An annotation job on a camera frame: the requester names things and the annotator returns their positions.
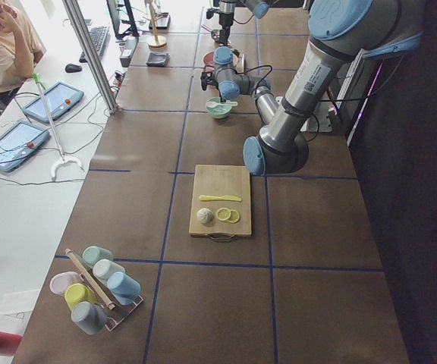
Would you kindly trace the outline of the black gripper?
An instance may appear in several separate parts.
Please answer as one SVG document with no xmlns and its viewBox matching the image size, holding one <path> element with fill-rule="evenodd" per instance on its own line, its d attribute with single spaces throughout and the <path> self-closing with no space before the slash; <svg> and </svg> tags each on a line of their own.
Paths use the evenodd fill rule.
<svg viewBox="0 0 437 364">
<path fill-rule="evenodd" d="M 212 39 L 222 46 L 228 46 L 231 27 L 234 23 L 234 7 L 208 8 L 206 19 L 211 19 L 214 14 L 218 15 L 218 22 L 222 28 L 210 31 Z"/>
<path fill-rule="evenodd" d="M 202 90 L 207 90 L 209 86 L 217 87 L 214 71 L 202 71 L 200 75 L 200 86 Z"/>
</svg>

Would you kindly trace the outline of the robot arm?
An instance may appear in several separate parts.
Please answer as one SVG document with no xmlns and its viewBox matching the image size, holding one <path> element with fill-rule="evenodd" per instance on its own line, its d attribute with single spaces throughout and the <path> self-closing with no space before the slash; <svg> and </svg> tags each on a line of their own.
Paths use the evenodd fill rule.
<svg viewBox="0 0 437 364">
<path fill-rule="evenodd" d="M 300 132 L 343 64 L 357 54 L 385 59 L 405 55 L 420 45 L 424 1 L 315 1 L 303 61 L 285 96 L 276 100 L 268 80 L 238 73 L 226 46 L 234 17 L 233 1 L 216 1 L 208 15 L 220 18 L 221 47 L 214 51 L 213 71 L 204 71 L 201 86 L 215 86 L 223 101 L 251 96 L 264 125 L 246 139 L 243 158 L 251 174 L 287 174 L 300 170 L 309 156 Z"/>
<path fill-rule="evenodd" d="M 233 1 L 233 0 L 216 0 L 212 1 L 212 6 L 206 9 L 206 19 L 210 20 L 215 15 L 218 16 L 218 23 L 220 29 L 211 30 L 212 39 L 221 46 L 227 46 L 231 28 L 235 22 L 235 8 L 237 3 L 240 6 L 248 8 L 252 16 L 261 19 L 263 18 L 269 9 L 272 7 L 272 3 L 260 0 L 250 1 Z"/>
</svg>

